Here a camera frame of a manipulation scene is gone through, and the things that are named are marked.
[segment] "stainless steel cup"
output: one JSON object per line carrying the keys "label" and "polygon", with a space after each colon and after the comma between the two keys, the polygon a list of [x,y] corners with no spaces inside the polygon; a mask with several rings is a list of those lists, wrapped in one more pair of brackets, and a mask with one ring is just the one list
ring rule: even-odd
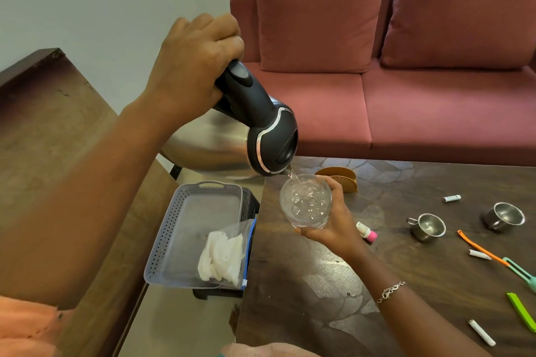
{"label": "stainless steel cup", "polygon": [[482,220],[491,230],[505,230],[524,224],[525,215],[510,203],[498,202],[482,215]]}
{"label": "stainless steel cup", "polygon": [[418,219],[409,217],[406,221],[411,225],[413,235],[423,243],[433,241],[446,232],[443,220],[431,213],[423,213]]}

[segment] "pink cap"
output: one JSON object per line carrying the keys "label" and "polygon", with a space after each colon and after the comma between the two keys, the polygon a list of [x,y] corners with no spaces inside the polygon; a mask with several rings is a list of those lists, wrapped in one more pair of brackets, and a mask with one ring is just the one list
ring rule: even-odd
{"label": "pink cap", "polygon": [[374,240],[376,240],[377,237],[378,237],[378,235],[371,230],[369,235],[368,235],[368,237],[367,237],[367,241],[369,243],[374,243]]}

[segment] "green clip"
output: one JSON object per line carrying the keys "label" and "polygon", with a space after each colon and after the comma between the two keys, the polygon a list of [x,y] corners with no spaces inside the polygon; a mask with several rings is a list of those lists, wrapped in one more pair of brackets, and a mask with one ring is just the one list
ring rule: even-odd
{"label": "green clip", "polygon": [[536,333],[536,322],[534,321],[532,316],[528,314],[527,310],[525,309],[517,295],[513,292],[507,292],[506,296],[508,297],[510,302],[512,302],[513,307],[515,308],[517,313],[519,313],[519,316],[521,316],[521,319],[523,319],[529,330]]}

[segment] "table top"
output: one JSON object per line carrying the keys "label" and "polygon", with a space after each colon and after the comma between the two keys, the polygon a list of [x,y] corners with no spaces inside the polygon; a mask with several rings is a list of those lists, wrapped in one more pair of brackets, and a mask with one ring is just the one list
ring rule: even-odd
{"label": "table top", "polygon": [[[458,229],[499,257],[536,274],[536,168],[296,157],[298,173],[346,166],[358,194],[345,194],[356,221],[378,233],[377,256],[455,327],[496,356],[533,356],[536,333],[506,298],[516,293],[536,319],[536,294],[498,262],[468,255]],[[359,277],[323,245],[293,232],[279,205],[286,177],[267,178],[257,219],[236,341],[287,342],[323,357],[403,356]],[[444,203],[442,198],[461,195]],[[480,214],[496,202],[518,206],[526,223],[486,229]],[[446,234],[419,243],[407,217],[438,215]],[[489,348],[469,327],[476,320],[497,342]]]}

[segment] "floor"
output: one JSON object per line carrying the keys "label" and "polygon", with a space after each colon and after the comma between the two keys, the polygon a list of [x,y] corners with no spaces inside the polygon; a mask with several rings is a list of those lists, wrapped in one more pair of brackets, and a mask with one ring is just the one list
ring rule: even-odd
{"label": "floor", "polygon": [[[177,181],[194,184],[209,179],[182,170]],[[255,198],[261,200],[263,179],[238,184],[251,189]],[[210,296],[202,301],[191,290],[150,285],[119,357],[215,357],[222,346],[234,340],[228,321],[235,303],[240,303],[240,299]]]}

